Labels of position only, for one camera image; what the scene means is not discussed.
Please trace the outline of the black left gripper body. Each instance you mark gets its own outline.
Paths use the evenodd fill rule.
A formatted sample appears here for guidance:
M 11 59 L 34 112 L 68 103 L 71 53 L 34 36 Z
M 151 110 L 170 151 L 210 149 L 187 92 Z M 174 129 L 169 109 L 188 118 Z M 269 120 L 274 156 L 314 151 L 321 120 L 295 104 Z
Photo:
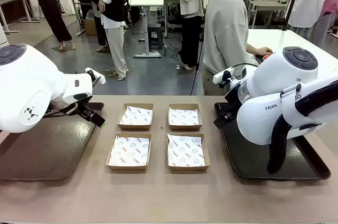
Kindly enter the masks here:
M 86 104 L 78 102 L 76 108 L 76 114 L 90 122 L 93 117 L 93 110 L 87 107 Z

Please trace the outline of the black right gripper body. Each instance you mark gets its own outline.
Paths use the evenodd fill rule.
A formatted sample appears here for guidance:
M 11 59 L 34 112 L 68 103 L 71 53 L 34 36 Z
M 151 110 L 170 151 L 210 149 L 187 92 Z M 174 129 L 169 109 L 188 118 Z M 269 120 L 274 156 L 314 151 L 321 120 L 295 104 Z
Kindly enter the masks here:
M 217 119 L 213 122 L 214 125 L 221 129 L 224 125 L 232 122 L 236 118 L 236 114 L 231 112 L 222 113 L 217 117 Z

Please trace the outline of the person's right hand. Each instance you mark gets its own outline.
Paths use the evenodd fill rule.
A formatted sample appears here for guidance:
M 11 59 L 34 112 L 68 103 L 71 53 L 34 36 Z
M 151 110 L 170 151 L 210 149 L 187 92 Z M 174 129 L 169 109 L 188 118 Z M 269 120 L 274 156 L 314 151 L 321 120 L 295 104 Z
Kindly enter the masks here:
M 273 51 L 268 47 L 256 49 L 256 56 L 264 57 L 266 55 L 271 55 L 271 54 L 273 54 Z

